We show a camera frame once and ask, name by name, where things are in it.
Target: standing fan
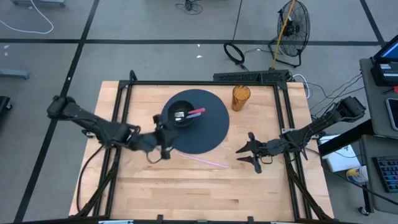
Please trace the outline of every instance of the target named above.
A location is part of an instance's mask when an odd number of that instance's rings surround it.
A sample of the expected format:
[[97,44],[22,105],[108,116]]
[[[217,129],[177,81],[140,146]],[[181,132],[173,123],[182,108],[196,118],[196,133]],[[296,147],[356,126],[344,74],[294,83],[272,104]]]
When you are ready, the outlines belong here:
[[[289,15],[289,9],[293,5],[292,12]],[[298,67],[301,65],[301,53],[307,46],[308,40],[310,38],[310,16],[308,15],[307,8],[303,3],[299,1],[289,1],[286,5],[279,10],[278,18],[278,35],[282,31],[282,38],[280,40],[281,51],[288,56],[296,57],[298,56],[298,65],[293,65],[288,62],[277,60],[277,62],[284,63]],[[287,19],[285,29],[282,30],[284,21]],[[272,57],[274,58],[274,52],[272,51],[271,45],[278,40],[278,37],[274,38],[268,43],[269,50],[271,51]]]

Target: keyboard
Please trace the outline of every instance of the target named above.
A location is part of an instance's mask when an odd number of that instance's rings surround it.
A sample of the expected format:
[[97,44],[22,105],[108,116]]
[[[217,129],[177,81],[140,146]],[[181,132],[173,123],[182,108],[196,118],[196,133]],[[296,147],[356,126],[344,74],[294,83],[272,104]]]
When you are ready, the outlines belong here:
[[372,158],[387,193],[398,192],[398,156]]
[[289,79],[288,70],[268,70],[255,72],[215,73],[214,81],[229,82],[286,82]]

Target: black bowl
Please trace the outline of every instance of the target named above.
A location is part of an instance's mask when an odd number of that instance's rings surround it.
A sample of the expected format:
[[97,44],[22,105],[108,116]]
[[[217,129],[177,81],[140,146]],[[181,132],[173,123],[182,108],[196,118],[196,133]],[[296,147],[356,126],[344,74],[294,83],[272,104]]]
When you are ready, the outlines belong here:
[[178,112],[184,112],[184,114],[187,115],[189,111],[193,110],[194,107],[191,103],[184,100],[178,100],[170,105],[169,109],[167,110],[167,117],[169,119],[169,122],[172,123],[174,126],[185,127],[192,124],[193,118],[190,119],[182,118],[183,119],[182,122],[177,122],[175,121],[174,114]]

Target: floor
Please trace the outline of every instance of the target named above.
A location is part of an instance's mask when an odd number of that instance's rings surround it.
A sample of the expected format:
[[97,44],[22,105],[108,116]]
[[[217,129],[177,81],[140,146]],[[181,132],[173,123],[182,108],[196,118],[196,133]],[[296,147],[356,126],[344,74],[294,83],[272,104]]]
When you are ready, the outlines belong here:
[[[225,40],[233,36],[240,1],[202,0],[204,11],[195,16],[178,11],[177,2],[183,1],[65,0],[63,8],[40,6],[55,26],[47,35],[20,33],[0,24],[0,68],[31,74],[29,80],[0,78],[0,95],[10,96],[14,105],[0,129],[0,223],[68,214],[86,138],[74,124],[50,124],[45,109],[69,84],[68,95],[93,111],[101,82],[127,79],[130,69],[140,80],[212,80],[214,73],[242,71],[223,50]],[[241,50],[266,48],[263,43],[277,35],[277,11],[285,2],[243,1],[236,31]],[[293,69],[279,63],[277,68],[302,74],[327,93],[358,75],[359,59],[374,55],[398,34],[398,24],[392,22],[395,0],[302,2],[311,18],[303,64]],[[9,0],[0,1],[0,19],[19,29],[49,29],[34,9]],[[269,53],[255,51],[247,54],[245,66],[267,70],[271,62]],[[359,80],[347,91],[362,86]],[[308,103],[314,106],[323,95],[312,85],[310,91]],[[366,105],[363,90],[352,96]],[[337,124],[328,133],[342,133],[354,125]],[[46,147],[45,136],[51,133]],[[38,157],[44,159],[41,171],[40,163],[34,170]],[[31,175],[38,176],[36,183]],[[356,210],[364,203],[362,191],[325,175],[335,217],[346,222],[396,222],[398,216],[387,213],[362,216]],[[33,191],[24,197],[27,186]]]

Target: fan stand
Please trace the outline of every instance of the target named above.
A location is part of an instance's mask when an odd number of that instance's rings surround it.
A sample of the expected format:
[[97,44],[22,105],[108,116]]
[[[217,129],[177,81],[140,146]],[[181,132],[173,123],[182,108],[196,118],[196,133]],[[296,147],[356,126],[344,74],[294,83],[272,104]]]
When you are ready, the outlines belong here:
[[[272,43],[274,43],[277,39],[278,39],[278,37],[275,37],[272,41],[270,41],[270,42],[268,43],[268,48],[269,48],[269,51],[270,51],[271,54],[272,54],[272,58],[274,58],[275,55],[274,55],[274,51],[272,50],[271,45],[272,45]],[[294,65],[294,64],[291,64],[291,63],[288,63],[288,62],[284,62],[284,61],[279,60],[279,59],[277,59],[276,61],[277,61],[277,62],[280,62],[280,63],[284,63],[284,64],[286,64],[286,65],[290,65],[290,66],[296,68],[296,67],[298,67],[298,66],[301,65],[301,50],[297,50],[297,55],[298,55],[298,65]]]

